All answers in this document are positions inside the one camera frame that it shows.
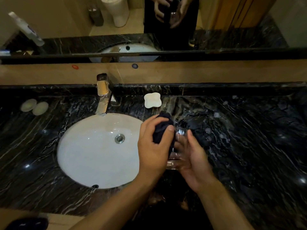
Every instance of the marble vanity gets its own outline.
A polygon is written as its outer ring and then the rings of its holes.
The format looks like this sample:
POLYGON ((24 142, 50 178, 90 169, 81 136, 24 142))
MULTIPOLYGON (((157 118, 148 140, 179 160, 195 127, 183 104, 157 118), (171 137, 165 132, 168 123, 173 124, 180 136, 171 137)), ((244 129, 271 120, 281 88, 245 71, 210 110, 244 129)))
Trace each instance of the marble vanity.
MULTIPOLYGON (((161 110, 191 129, 216 177, 255 229, 307 228, 307 126, 305 84, 118 86, 122 104, 109 107, 142 121, 161 110), (143 95, 162 94, 146 109, 143 95)), ((60 169, 59 139, 74 123, 94 115, 95 85, 1 87, 0 207, 84 216, 123 186, 83 187, 60 169), (41 116, 21 112, 28 98, 46 101, 41 116)), ((167 170, 126 228, 212 228, 197 195, 176 170, 167 170)))

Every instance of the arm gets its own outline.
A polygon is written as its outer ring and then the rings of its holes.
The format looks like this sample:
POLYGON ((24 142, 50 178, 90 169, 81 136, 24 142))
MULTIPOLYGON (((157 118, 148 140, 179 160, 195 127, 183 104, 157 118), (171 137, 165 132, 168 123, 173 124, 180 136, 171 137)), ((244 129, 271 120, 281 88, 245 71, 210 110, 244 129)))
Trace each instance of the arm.
POLYGON ((185 154, 180 173, 199 196, 214 230, 252 230, 240 208, 215 178, 204 149, 190 130, 188 138, 181 138, 175 147, 185 154))
POLYGON ((155 126, 162 121, 168 121, 168 119, 152 116, 141 124, 138 140, 140 167, 136 178, 104 205, 73 226, 71 230, 121 229, 135 214, 166 169, 174 127, 169 126, 160 144, 155 144, 152 135, 155 126))

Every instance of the white oval sink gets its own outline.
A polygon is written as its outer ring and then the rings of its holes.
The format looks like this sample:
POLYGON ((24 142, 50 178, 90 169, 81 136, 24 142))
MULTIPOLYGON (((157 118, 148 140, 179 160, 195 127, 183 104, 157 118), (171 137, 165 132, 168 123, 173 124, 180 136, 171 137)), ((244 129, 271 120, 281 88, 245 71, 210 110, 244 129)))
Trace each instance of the white oval sink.
POLYGON ((138 173, 142 121, 128 115, 94 115, 72 125, 57 149, 61 169, 79 184, 100 189, 131 182, 138 173), (119 143, 123 134, 125 140, 119 143))

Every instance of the chrome faucet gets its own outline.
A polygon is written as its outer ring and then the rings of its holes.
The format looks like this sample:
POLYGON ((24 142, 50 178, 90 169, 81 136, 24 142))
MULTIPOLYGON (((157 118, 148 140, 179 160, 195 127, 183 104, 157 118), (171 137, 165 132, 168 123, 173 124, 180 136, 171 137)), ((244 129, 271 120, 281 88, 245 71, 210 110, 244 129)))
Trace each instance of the chrome faucet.
POLYGON ((97 75, 97 92, 98 96, 101 98, 95 112, 96 115, 105 116, 109 103, 111 103, 112 106, 120 106, 122 99, 112 95, 111 92, 113 87, 114 85, 106 73, 97 75))

